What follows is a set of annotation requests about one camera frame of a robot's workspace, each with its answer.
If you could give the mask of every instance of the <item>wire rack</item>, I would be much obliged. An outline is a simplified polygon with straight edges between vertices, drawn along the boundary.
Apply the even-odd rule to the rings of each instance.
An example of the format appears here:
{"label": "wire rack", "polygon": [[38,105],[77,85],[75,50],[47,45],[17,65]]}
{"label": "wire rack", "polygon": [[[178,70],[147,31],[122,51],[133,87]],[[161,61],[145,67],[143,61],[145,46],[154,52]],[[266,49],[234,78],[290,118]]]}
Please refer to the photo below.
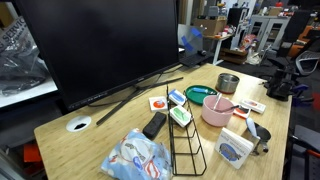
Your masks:
{"label": "wire rack", "polygon": [[[168,98],[168,108],[174,106],[176,105]],[[185,127],[176,123],[170,116],[170,111],[168,116],[172,173],[176,176],[202,176],[207,164],[188,100],[184,108],[192,115],[190,123]]]}

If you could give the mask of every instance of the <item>remote control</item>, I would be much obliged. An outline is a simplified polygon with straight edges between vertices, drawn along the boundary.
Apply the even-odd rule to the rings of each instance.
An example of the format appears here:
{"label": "remote control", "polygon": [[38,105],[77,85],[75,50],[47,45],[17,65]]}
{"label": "remote control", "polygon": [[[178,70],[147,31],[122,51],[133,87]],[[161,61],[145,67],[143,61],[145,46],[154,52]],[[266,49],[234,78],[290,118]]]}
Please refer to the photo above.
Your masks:
{"label": "remote control", "polygon": [[156,112],[150,122],[143,128],[143,134],[151,140],[154,139],[166,122],[166,119],[167,115],[161,112]]}

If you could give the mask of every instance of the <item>crumpled plastic bag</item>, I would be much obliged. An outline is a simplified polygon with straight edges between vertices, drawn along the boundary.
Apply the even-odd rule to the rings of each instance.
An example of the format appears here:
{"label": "crumpled plastic bag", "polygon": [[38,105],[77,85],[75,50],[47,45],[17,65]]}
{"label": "crumpled plastic bag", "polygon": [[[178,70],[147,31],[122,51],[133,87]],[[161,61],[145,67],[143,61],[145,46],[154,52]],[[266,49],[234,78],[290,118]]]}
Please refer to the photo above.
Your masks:
{"label": "crumpled plastic bag", "polygon": [[9,96],[45,81],[48,71],[22,17],[0,34],[0,94]]}
{"label": "crumpled plastic bag", "polygon": [[101,164],[117,179],[170,179],[171,160],[163,144],[150,141],[139,129],[131,130]]}

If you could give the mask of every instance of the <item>green bowl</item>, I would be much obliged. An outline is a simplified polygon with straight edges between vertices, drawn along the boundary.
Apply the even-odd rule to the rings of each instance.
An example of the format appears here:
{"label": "green bowl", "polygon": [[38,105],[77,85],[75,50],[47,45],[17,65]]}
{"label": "green bowl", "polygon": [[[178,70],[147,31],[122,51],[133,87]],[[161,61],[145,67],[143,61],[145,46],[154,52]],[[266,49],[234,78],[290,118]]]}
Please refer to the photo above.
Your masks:
{"label": "green bowl", "polygon": [[[214,92],[213,94],[206,94],[206,93],[201,93],[201,92],[195,92],[192,90],[192,88],[201,88],[201,89],[208,89],[208,91],[212,91]],[[186,89],[186,96],[187,98],[197,104],[202,106],[203,104],[203,99],[209,95],[216,95],[217,91],[208,87],[208,86],[202,86],[202,85],[194,85],[194,86],[190,86]]]}

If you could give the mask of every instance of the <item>desk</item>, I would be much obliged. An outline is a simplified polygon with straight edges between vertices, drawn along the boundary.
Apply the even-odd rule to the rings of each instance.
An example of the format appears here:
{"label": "desk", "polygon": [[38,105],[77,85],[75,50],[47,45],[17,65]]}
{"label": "desk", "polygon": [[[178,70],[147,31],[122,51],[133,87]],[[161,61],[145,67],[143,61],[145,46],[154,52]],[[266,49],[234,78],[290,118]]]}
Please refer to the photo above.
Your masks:
{"label": "desk", "polygon": [[[177,176],[174,179],[281,179],[291,98],[288,102],[269,98],[266,96],[267,89],[261,85],[262,79],[211,64],[168,74],[170,79],[184,77],[182,81],[169,84],[169,90],[176,88],[182,92],[195,84],[215,87],[220,73],[232,73],[240,78],[236,93],[223,95],[224,97],[229,97],[235,102],[240,102],[242,98],[250,98],[267,105],[264,114],[252,112],[251,117],[271,132],[272,138],[268,142],[269,152],[263,156],[249,156],[244,165],[236,170],[214,150],[221,128],[207,124],[201,118],[201,106],[190,103],[208,168],[200,177]],[[139,128],[142,130],[150,121],[153,113],[150,111],[148,98],[165,95],[165,93],[165,86],[146,92],[130,101],[100,126],[96,126],[95,123],[114,106],[83,107],[36,128],[34,132],[48,178],[51,180],[111,179],[99,172],[102,161],[131,129]],[[91,116],[93,122],[83,131],[68,132],[65,128],[66,124],[79,115]],[[233,116],[226,127],[241,135],[246,130],[246,123],[243,119]],[[154,141],[163,142],[167,148],[170,147],[168,121]]]}
{"label": "desk", "polygon": [[213,42],[214,41],[218,41],[217,46],[216,46],[216,50],[214,52],[214,57],[213,57],[213,62],[212,62],[213,65],[218,65],[218,64],[223,62],[223,60],[219,60],[218,61],[218,56],[219,56],[219,52],[220,52],[220,48],[221,48],[221,43],[222,43],[222,41],[228,39],[231,36],[232,35],[227,35],[226,37],[223,37],[223,38],[216,38],[214,36],[205,36],[205,38],[208,38],[208,39],[212,40],[210,49],[213,49]]}

